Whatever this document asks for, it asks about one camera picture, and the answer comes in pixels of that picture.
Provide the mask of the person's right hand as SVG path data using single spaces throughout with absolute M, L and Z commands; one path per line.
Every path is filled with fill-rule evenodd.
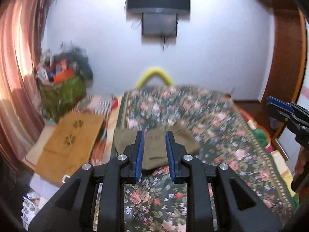
M 291 188 L 294 192 L 299 193 L 305 185 L 305 180 L 308 175 L 308 150 L 306 148 L 301 147 L 294 169 L 295 175 L 291 183 Z

